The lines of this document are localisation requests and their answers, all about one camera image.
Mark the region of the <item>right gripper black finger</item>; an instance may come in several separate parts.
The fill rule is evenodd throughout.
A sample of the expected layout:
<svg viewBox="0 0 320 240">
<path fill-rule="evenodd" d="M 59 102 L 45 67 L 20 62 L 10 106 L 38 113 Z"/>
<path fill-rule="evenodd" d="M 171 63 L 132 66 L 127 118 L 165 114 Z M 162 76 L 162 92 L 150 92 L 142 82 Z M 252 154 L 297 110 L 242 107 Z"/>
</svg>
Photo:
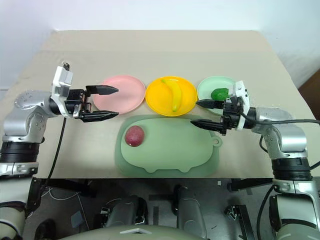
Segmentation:
<svg viewBox="0 0 320 240">
<path fill-rule="evenodd" d="M 225 102 L 213 99 L 201 99 L 198 100 L 196 104 L 206 109 L 223 109 Z"/>
<path fill-rule="evenodd" d="M 209 119 L 194 119 L 194 120 L 191 120 L 190 122 L 194 126 L 204 130 L 214 131 L 218 133 L 223 132 L 223 124 L 219 122 L 214 122 Z"/>
</svg>

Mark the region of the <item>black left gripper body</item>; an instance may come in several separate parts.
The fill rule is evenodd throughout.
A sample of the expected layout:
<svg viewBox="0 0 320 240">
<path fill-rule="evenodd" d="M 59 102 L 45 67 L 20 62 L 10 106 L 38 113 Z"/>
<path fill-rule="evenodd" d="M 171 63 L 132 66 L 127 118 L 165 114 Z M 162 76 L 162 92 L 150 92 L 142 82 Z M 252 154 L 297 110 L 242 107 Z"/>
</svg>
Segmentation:
<svg viewBox="0 0 320 240">
<path fill-rule="evenodd" d="M 88 102 L 90 91 L 84 89 L 71 89 L 64 101 L 67 112 L 73 118 L 92 118 L 91 106 Z"/>
</svg>

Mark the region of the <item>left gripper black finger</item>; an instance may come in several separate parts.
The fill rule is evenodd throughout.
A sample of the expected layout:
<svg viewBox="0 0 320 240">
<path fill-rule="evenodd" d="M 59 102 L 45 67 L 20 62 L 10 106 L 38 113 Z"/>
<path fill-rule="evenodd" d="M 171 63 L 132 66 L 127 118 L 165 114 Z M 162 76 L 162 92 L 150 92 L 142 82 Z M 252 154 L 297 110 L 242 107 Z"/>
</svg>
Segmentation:
<svg viewBox="0 0 320 240">
<path fill-rule="evenodd" d="M 83 113 L 80 116 L 80 120 L 82 120 L 84 123 L 101 122 L 108 119 L 112 119 L 118 115 L 119 113 L 114 111 L 93 111 L 93 112 Z"/>
<path fill-rule="evenodd" d="M 118 91 L 119 90 L 117 88 L 109 85 L 87 85 L 85 93 L 86 93 L 86 96 L 111 95 Z"/>
</svg>

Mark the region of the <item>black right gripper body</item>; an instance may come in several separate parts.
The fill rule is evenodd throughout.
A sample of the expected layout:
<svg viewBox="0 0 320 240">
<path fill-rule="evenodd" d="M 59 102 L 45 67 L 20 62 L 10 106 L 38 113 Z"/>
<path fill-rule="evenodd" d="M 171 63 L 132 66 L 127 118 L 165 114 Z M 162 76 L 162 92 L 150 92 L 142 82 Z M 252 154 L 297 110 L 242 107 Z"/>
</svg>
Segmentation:
<svg viewBox="0 0 320 240">
<path fill-rule="evenodd" d="M 232 130 L 238 127 L 241 119 L 241 113 L 243 112 L 243 100 L 240 97 L 231 97 L 230 102 L 225 102 L 223 107 L 223 113 L 220 118 L 222 129 L 220 134 L 226 135 L 227 130 Z"/>
</svg>

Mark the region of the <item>light green plate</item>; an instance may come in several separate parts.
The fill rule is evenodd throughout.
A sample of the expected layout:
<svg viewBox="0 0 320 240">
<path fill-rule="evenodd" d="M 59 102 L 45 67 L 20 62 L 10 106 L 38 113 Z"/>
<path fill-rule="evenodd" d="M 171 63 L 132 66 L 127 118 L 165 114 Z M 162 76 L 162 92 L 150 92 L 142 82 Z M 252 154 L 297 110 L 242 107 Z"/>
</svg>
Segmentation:
<svg viewBox="0 0 320 240">
<path fill-rule="evenodd" d="M 211 99 L 211 93 L 215 89 L 232 89 L 235 81 L 226 76 L 210 76 L 202 80 L 197 86 L 198 100 Z"/>
</svg>

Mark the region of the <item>pink plate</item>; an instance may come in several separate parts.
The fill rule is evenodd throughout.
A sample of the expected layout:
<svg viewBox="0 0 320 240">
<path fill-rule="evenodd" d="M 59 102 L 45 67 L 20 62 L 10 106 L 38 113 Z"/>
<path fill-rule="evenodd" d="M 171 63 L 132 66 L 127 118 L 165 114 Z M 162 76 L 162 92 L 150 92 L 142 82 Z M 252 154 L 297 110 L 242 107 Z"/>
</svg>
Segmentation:
<svg viewBox="0 0 320 240">
<path fill-rule="evenodd" d="M 100 111 L 118 112 L 120 115 L 136 109 L 145 98 L 146 87 L 141 80 L 130 75 L 116 75 L 102 85 L 118 89 L 110 95 L 94 95 L 93 103 Z"/>
</svg>

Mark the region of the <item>yellow plate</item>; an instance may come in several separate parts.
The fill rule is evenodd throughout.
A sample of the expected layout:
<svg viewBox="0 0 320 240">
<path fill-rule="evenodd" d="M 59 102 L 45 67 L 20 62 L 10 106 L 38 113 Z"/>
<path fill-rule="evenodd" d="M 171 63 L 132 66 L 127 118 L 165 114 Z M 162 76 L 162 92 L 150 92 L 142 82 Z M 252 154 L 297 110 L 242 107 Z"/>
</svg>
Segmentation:
<svg viewBox="0 0 320 240">
<path fill-rule="evenodd" d="M 161 82 L 161 79 L 179 80 L 182 91 L 182 101 L 178 111 L 172 111 L 172 93 L 170 89 Z M 188 80 L 178 76 L 164 76 L 151 82 L 145 94 L 148 106 L 156 113 L 166 117 L 177 117 L 190 112 L 196 105 L 198 95 L 195 86 Z"/>
</svg>

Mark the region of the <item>green round fruit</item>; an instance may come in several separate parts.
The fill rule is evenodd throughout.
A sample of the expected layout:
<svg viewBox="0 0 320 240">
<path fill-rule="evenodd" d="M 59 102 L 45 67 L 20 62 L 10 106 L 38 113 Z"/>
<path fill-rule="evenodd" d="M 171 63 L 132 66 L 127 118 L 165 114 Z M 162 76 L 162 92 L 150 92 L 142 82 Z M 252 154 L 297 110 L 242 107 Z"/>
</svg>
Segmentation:
<svg viewBox="0 0 320 240">
<path fill-rule="evenodd" d="M 226 87 L 216 88 L 211 92 L 210 96 L 211 96 L 211 99 L 214 101 L 223 102 L 229 97 L 229 89 Z"/>
</svg>

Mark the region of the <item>yellow banana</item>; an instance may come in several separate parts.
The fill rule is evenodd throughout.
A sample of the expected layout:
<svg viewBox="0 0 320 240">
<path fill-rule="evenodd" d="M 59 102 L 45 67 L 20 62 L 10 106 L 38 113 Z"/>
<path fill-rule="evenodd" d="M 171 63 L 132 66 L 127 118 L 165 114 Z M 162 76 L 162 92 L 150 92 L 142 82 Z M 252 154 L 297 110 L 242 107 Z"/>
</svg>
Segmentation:
<svg viewBox="0 0 320 240">
<path fill-rule="evenodd" d="M 181 103 L 182 103 L 182 90 L 179 85 L 179 80 L 163 78 L 161 79 L 161 82 L 165 84 L 171 91 L 171 94 L 172 94 L 171 109 L 173 112 L 177 112 L 180 109 Z"/>
</svg>

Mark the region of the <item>dark red round fruit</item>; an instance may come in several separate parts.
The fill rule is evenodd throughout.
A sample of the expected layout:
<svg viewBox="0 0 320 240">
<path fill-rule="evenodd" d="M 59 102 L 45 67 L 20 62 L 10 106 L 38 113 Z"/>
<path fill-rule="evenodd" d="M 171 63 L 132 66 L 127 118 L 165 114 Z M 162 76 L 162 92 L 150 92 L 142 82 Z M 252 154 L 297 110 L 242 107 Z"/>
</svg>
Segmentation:
<svg viewBox="0 0 320 240">
<path fill-rule="evenodd" d="M 133 125 L 129 127 L 124 136 L 124 140 L 126 144 L 131 147 L 140 146 L 143 143 L 144 138 L 145 138 L 145 132 L 138 125 Z"/>
</svg>

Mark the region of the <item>brown wooden furniture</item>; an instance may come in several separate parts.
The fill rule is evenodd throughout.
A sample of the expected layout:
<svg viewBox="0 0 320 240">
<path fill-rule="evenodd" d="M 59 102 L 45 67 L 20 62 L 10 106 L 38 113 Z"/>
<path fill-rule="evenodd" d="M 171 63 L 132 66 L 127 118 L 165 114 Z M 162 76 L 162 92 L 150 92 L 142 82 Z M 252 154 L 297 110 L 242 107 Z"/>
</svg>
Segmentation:
<svg viewBox="0 0 320 240">
<path fill-rule="evenodd" d="M 299 89 L 311 112 L 320 120 L 320 68 Z"/>
</svg>

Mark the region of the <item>dark grey rounded shape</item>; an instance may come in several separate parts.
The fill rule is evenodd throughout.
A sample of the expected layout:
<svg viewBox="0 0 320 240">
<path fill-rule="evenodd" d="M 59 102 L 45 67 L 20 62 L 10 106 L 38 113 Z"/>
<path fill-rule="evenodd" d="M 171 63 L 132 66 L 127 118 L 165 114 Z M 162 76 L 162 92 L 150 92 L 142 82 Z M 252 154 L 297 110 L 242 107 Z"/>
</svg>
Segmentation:
<svg viewBox="0 0 320 240">
<path fill-rule="evenodd" d="M 174 187 L 171 209 L 176 215 L 178 229 L 207 239 L 207 229 L 200 204 L 188 187 L 182 185 Z"/>
<path fill-rule="evenodd" d="M 149 211 L 142 197 L 131 195 L 121 199 L 111 210 L 104 228 L 116 226 L 148 225 Z"/>
</svg>

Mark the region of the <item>pale green robot torso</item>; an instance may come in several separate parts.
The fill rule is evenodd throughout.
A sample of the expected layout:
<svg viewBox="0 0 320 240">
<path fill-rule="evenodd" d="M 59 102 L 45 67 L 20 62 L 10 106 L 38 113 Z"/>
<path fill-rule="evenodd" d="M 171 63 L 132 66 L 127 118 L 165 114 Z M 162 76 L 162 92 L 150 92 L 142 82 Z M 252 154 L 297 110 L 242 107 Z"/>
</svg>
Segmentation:
<svg viewBox="0 0 320 240">
<path fill-rule="evenodd" d="M 106 227 L 70 235 L 59 240 L 245 240 L 242 233 L 235 239 L 207 238 L 206 225 L 196 220 L 177 221 L 176 227 L 149 224 L 124 224 L 116 221 Z"/>
</svg>

